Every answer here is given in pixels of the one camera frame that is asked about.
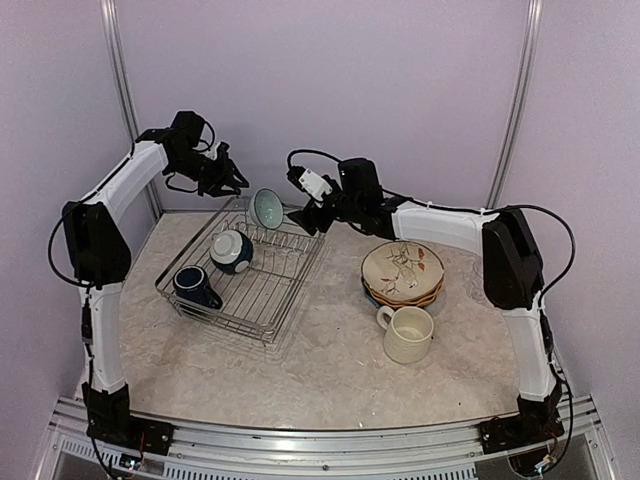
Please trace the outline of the light blue patterned bowl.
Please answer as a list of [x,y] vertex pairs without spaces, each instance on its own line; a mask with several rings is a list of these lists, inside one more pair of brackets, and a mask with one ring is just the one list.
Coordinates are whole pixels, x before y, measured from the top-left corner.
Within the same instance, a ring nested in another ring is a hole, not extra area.
[[265,229],[275,230],[284,220],[283,204],[277,193],[268,188],[254,193],[248,211],[253,223]]

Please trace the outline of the dark teal bowl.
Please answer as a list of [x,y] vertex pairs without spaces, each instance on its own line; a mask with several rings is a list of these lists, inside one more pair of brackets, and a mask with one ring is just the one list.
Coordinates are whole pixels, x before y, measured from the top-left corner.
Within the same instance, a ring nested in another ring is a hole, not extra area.
[[245,271],[252,262],[253,253],[252,241],[233,229],[214,234],[209,247],[209,257],[214,266],[229,275]]

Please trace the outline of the wire dish rack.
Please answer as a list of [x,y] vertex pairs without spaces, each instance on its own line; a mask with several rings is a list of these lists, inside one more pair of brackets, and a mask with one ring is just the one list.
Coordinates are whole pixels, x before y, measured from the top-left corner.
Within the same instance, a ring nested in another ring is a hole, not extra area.
[[[155,287],[179,314],[214,331],[267,346],[280,335],[321,252],[324,236],[310,236],[289,220],[276,230],[259,227],[250,220],[248,207],[247,197],[228,200],[191,236],[157,277]],[[214,236],[227,228],[246,235],[254,247],[248,268],[234,275],[220,271],[209,256]],[[205,270],[212,289],[223,300],[221,309],[206,309],[175,293],[174,275],[191,265]]]

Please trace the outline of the blue polka dot plate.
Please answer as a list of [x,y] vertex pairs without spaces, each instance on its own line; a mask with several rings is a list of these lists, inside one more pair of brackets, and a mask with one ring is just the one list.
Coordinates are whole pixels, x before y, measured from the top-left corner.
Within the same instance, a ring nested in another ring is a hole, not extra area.
[[[382,306],[387,306],[387,305],[385,305],[385,304],[382,304],[382,303],[378,302],[378,301],[377,301],[377,300],[376,300],[376,299],[375,299],[375,298],[370,294],[370,292],[369,292],[365,287],[363,287],[361,290],[362,290],[362,293],[363,293],[364,297],[365,297],[365,298],[366,298],[366,299],[367,299],[367,300],[368,300],[368,301],[369,301],[369,302],[370,302],[370,303],[371,303],[371,304],[372,304],[376,309],[378,309],[378,308],[380,308],[380,307],[382,307]],[[422,307],[417,307],[417,308],[421,308],[422,310],[428,311],[428,307],[427,307],[427,306],[422,306]]]

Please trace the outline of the dark blue mug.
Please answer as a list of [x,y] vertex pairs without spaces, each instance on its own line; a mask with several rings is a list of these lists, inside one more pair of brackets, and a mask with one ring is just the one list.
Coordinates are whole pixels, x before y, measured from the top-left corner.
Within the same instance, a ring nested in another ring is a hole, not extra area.
[[176,295],[192,303],[219,310],[223,300],[210,285],[206,271],[197,265],[178,270],[172,279]]

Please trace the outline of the cream plate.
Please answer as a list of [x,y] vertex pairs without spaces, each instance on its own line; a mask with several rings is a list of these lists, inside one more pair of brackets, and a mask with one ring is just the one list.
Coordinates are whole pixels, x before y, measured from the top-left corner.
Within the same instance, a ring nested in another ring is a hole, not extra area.
[[371,250],[361,277],[375,291],[408,299],[431,291],[444,278],[444,266],[427,246],[413,241],[387,242]]

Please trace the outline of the cream ribbed mug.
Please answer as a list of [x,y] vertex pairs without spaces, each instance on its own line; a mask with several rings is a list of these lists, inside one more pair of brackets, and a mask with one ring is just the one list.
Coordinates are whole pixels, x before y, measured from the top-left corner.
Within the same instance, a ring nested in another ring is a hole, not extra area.
[[406,306],[393,310],[381,306],[376,312],[378,325],[385,330],[385,354],[399,364],[414,364],[428,354],[435,323],[424,309]]

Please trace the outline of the yellow polka dot plate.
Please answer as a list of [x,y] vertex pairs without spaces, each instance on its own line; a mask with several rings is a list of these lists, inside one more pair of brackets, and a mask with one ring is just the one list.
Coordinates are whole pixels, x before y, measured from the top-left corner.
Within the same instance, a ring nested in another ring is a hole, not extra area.
[[413,300],[413,301],[391,301],[389,299],[386,298],[378,298],[375,297],[374,295],[372,295],[378,302],[385,304],[393,309],[397,309],[397,308],[401,308],[401,307],[406,307],[406,306],[414,306],[414,307],[422,307],[422,306],[428,306],[430,304],[432,304],[438,296],[438,293],[435,292],[431,295],[427,295],[425,297],[419,298],[417,300]]

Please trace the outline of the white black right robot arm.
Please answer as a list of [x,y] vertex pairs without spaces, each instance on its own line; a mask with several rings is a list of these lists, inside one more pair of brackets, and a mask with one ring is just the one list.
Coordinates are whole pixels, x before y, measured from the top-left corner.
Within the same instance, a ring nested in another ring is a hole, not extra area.
[[553,335],[543,305],[549,288],[522,208],[476,211],[419,202],[383,189],[370,160],[340,160],[337,166],[339,177],[332,179],[287,165],[288,180],[309,197],[290,219],[310,235],[325,233],[338,221],[364,235],[428,241],[480,256],[484,293],[509,328],[520,381],[517,414],[481,423],[481,438],[503,446],[563,435],[562,387],[551,364]]

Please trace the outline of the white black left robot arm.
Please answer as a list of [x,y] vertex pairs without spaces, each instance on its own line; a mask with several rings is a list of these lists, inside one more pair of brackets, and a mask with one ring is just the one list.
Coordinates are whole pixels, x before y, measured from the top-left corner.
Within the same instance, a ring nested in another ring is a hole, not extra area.
[[249,186],[225,142],[206,148],[209,123],[193,111],[179,111],[170,126],[138,136],[124,159],[84,198],[68,202],[60,227],[82,301],[81,336],[88,361],[82,385],[88,434],[121,445],[133,443],[140,424],[130,411],[119,350],[120,294],[132,253],[119,222],[138,194],[157,175],[182,175],[195,194],[237,196]]

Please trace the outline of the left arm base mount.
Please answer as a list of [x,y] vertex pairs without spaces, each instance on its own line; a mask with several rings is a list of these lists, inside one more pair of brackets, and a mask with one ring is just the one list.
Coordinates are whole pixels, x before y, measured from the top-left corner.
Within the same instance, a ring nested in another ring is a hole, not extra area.
[[132,416],[124,427],[90,420],[87,435],[104,443],[142,453],[167,456],[175,426],[158,420]]

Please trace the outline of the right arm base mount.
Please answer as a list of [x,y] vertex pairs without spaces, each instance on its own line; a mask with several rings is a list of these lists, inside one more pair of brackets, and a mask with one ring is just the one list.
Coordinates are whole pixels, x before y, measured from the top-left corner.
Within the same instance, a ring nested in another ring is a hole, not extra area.
[[559,416],[546,424],[535,417],[519,414],[508,417],[493,417],[477,426],[484,454],[507,450],[558,439],[565,433]]

